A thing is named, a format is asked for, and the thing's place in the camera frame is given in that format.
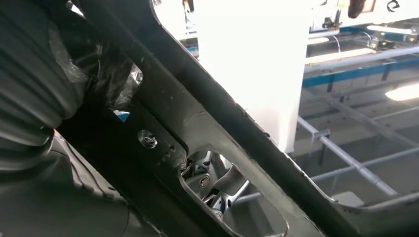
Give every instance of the hole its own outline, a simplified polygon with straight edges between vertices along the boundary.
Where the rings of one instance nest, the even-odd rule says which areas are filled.
[[[147,130],[141,130],[138,132],[138,140],[147,149],[153,149],[157,146],[156,137]]]

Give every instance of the metal bracket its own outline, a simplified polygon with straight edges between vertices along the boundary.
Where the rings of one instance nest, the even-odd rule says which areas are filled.
[[[313,152],[313,146],[314,146],[314,141],[318,140],[320,137],[327,137],[329,138],[330,136],[330,130],[329,129],[324,129],[318,132],[315,132],[313,134],[311,134],[311,143],[310,143],[310,153],[308,154],[308,156],[311,156],[311,153]]]
[[[341,13],[341,10],[336,11],[334,21],[332,21],[331,17],[326,17],[324,23],[322,24],[322,27],[325,29],[338,29],[339,26],[342,24],[340,22],[340,13]]]

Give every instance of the screw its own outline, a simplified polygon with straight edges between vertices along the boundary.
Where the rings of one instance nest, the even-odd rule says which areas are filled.
[[[210,178],[208,176],[204,176],[199,180],[199,187],[201,189],[206,188],[210,184]]]
[[[145,148],[148,149],[153,149],[157,145],[156,137],[147,130],[141,130],[138,132],[138,140]]]
[[[221,212],[217,212],[216,214],[215,214],[215,216],[220,220],[220,221],[222,221],[222,213]]]

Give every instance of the fluorescent light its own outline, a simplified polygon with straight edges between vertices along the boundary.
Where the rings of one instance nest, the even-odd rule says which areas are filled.
[[[309,39],[307,45],[316,44],[316,43],[324,43],[324,42],[328,42],[328,41],[329,41],[329,39],[326,38],[326,37]]]
[[[321,63],[326,61],[332,61],[332,60],[338,60],[342,58],[349,58],[349,57],[356,57],[361,56],[369,53],[375,53],[375,50],[370,48],[360,48],[340,53],[331,53],[331,54],[325,54],[325,55],[319,55],[314,56],[310,58],[305,59],[306,64],[312,64],[312,63]]]
[[[371,31],[383,31],[383,32],[404,34],[404,35],[416,34],[416,32],[411,29],[399,29],[399,28],[391,28],[391,27],[384,27],[384,26],[367,26],[367,29]]]
[[[395,101],[410,100],[419,97],[419,83],[411,84],[389,91],[385,94]]]
[[[315,33],[308,34],[308,38],[309,39],[314,39],[314,38],[320,38],[320,37],[330,37],[330,36],[339,35],[339,33],[340,33],[340,30],[337,30],[337,31],[321,31],[321,32],[315,32]]]

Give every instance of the white pillar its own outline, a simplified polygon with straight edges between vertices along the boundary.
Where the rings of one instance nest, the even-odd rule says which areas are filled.
[[[154,10],[160,23],[175,39],[185,37],[186,16],[182,0],[161,0]]]
[[[287,153],[304,72],[306,2],[194,0],[201,64]]]

